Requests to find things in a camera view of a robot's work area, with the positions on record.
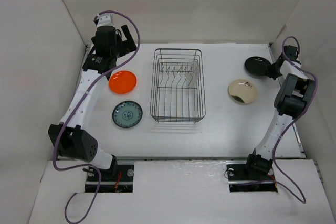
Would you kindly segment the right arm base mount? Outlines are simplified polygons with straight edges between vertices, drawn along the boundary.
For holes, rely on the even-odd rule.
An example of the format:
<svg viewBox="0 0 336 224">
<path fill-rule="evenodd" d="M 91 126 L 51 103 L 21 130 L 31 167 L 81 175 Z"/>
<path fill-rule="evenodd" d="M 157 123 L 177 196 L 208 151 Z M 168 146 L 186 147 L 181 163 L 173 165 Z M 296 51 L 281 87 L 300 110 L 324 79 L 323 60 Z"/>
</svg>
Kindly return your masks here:
<svg viewBox="0 0 336 224">
<path fill-rule="evenodd" d="M 249 171 L 245 163 L 229 162 L 224 175 L 231 193 L 278 192 L 277 184 L 272 182 L 274 175 Z"/>
</svg>

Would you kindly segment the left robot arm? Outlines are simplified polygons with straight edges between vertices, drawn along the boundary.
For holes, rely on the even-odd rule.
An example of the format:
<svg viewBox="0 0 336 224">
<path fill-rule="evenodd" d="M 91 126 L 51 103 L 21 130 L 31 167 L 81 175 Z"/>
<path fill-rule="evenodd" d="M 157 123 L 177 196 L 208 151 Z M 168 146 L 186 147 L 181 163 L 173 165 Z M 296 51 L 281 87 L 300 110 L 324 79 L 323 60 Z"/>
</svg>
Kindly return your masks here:
<svg viewBox="0 0 336 224">
<path fill-rule="evenodd" d="M 91 167 L 105 180 L 112 180 L 118 172 L 117 158 L 101 149 L 88 132 L 90 117 L 111 73 L 119 68 L 117 59 L 127 54 L 135 56 L 140 42 L 133 39 L 127 25 L 119 29 L 114 25 L 97 25 L 92 43 L 66 114 L 48 129 L 54 146 L 52 163 L 55 170 L 62 171 L 63 168 L 57 165 L 57 157 L 72 158 L 82 161 L 83 167 Z"/>
</svg>

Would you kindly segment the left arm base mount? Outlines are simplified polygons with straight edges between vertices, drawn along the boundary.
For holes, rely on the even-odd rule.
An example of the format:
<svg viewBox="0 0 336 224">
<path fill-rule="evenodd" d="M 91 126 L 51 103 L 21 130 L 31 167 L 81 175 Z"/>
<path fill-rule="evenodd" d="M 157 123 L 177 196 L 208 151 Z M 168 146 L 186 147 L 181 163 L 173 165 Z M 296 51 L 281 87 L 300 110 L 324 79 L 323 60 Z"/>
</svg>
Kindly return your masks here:
<svg viewBox="0 0 336 224">
<path fill-rule="evenodd" d="M 87 173 L 85 192 L 94 193 L 98 184 L 98 173 L 92 167 L 83 169 Z M 132 193 L 134 179 L 134 161 L 119 160 L 116 174 L 100 170 L 101 183 L 99 193 Z"/>
</svg>

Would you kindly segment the black plate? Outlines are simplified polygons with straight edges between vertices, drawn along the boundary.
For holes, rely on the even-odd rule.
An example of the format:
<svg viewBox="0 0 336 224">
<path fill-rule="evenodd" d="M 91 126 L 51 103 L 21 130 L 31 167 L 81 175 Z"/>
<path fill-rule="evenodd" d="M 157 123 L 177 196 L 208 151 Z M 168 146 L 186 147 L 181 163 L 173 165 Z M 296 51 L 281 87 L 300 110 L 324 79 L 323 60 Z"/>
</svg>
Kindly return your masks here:
<svg viewBox="0 0 336 224">
<path fill-rule="evenodd" d="M 269 76 L 268 68 L 270 66 L 271 66 L 270 61 L 259 56 L 249 57 L 244 63 L 245 70 L 251 76 L 258 78 L 268 77 Z"/>
</svg>

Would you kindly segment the clear glass plate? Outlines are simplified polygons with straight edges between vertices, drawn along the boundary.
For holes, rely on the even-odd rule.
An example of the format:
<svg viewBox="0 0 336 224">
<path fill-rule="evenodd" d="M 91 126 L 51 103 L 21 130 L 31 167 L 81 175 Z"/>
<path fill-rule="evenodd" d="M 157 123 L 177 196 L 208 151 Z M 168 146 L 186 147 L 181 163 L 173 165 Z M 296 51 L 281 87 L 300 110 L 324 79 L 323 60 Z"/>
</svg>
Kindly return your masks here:
<svg viewBox="0 0 336 224">
<path fill-rule="evenodd" d="M 186 84 L 188 88 L 194 88 L 198 77 L 200 74 L 200 64 L 197 60 L 193 60 L 191 63 L 191 66 L 188 69 L 188 72 L 186 73 Z"/>
</svg>

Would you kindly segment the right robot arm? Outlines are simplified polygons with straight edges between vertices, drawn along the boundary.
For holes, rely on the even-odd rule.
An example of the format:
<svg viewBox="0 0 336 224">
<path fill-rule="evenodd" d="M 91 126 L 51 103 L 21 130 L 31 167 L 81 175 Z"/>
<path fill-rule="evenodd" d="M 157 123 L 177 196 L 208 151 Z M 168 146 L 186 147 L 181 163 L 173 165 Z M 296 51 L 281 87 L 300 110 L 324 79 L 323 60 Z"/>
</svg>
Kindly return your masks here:
<svg viewBox="0 0 336 224">
<path fill-rule="evenodd" d="M 284 77 L 274 101 L 274 116 L 261 142 L 248 155 L 243 165 L 243 173 L 247 178 L 265 176 L 274 163 L 274 147 L 282 139 L 284 130 L 297 120 L 312 101 L 316 90 L 316 82 L 308 78 L 300 69 L 298 60 L 299 48 L 284 46 L 284 50 L 275 63 L 262 57 L 250 57 L 245 61 L 245 70 L 255 77 L 277 79 Z"/>
</svg>

